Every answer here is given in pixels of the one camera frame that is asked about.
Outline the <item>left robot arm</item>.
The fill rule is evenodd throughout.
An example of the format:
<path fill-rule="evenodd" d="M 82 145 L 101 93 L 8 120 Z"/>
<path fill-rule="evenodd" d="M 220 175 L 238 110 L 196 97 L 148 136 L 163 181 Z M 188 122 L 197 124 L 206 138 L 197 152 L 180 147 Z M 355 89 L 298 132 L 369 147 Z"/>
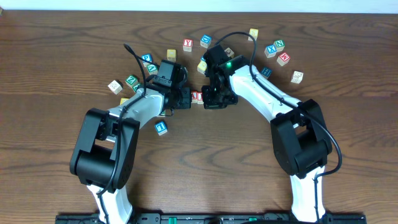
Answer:
<path fill-rule="evenodd" d="M 70 161 L 70 172 L 94 195 L 101 223 L 127 223 L 133 213 L 126 191 L 139 130 L 165 110 L 189 109 L 187 69 L 163 60 L 135 95 L 108 110 L 86 112 Z"/>

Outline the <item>red A block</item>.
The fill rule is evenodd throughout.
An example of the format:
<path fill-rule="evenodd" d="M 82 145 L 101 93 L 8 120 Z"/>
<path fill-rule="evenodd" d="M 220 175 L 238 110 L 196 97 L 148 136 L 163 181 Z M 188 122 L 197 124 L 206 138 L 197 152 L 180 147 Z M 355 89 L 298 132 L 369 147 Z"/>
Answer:
<path fill-rule="evenodd" d="M 192 91 L 191 92 L 191 97 L 192 97 L 192 103 L 197 103 L 197 101 L 198 101 L 198 92 L 197 91 Z"/>

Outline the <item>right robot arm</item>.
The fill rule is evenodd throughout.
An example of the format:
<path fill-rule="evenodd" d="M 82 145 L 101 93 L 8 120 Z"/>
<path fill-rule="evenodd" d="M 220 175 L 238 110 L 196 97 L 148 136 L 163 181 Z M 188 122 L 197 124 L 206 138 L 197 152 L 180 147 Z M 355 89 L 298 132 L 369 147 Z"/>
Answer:
<path fill-rule="evenodd" d="M 331 153 L 325 121 L 314 100 L 302 102 L 280 91 L 240 55 L 228 57 L 220 45 L 208 49 L 203 58 L 210 84 L 202 87 L 208 110 L 248 101 L 271 126 L 274 155 L 290 176 L 292 214 L 301 222 L 316 222 L 326 211 L 322 203 L 322 178 Z"/>

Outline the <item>red I block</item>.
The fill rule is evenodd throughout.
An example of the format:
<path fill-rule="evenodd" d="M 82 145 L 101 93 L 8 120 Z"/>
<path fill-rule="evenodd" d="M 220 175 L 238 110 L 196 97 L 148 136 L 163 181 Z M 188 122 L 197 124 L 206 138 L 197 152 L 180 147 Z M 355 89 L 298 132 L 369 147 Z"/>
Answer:
<path fill-rule="evenodd" d="M 198 94 L 197 94 L 197 103 L 203 104 L 203 93 L 202 92 L 198 92 Z"/>

